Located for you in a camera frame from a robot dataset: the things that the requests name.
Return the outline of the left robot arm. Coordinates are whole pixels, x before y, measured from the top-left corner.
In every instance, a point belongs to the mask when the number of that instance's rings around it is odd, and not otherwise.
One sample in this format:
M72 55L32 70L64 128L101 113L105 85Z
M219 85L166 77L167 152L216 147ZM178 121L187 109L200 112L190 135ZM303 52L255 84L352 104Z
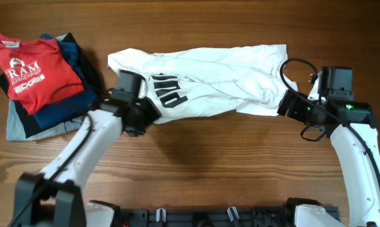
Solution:
M95 101L63 151L34 175L24 173L15 188L10 226L121 226L121 208L83 202L82 193L101 157L123 133L143 135L161 113L146 97L146 79L120 70L117 84Z

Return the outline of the white t-shirt black print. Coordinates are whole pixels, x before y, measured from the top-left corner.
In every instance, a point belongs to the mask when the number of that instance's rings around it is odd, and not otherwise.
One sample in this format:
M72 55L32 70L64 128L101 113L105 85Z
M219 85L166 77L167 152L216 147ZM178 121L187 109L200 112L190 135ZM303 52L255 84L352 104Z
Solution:
M158 124L231 110L276 116L285 83L297 87L280 77L280 66L287 59L285 44L154 54L125 49L107 58L115 73L130 71L145 78L142 93L161 112Z

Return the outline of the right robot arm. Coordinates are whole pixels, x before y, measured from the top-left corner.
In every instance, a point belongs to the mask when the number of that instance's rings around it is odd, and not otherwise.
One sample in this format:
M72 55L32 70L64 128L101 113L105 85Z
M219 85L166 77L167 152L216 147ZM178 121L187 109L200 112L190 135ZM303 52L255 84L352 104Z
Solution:
M314 69L313 94L287 87L278 114L321 131L340 162L348 196L350 226L380 226L380 154L377 122L368 103L354 101L352 69L324 66Z

